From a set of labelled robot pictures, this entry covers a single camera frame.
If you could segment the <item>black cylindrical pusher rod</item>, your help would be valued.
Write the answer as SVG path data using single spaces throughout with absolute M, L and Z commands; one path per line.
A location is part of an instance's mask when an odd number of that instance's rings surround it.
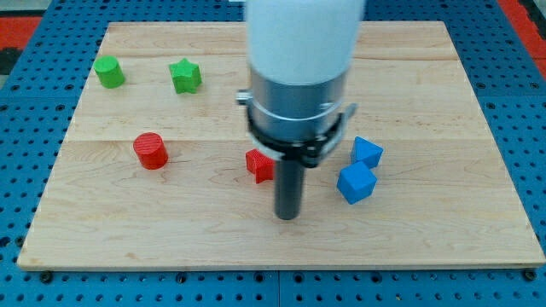
M 282 220 L 295 219 L 300 212 L 305 168 L 296 160 L 275 164 L 275 214 Z

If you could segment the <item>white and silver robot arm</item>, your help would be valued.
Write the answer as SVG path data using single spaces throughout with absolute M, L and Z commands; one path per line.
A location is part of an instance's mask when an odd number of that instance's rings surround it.
M 250 87 L 237 94 L 258 150 L 275 161 L 274 211 L 299 215 L 305 170 L 345 134 L 346 74 L 365 0 L 249 0 L 245 3 Z

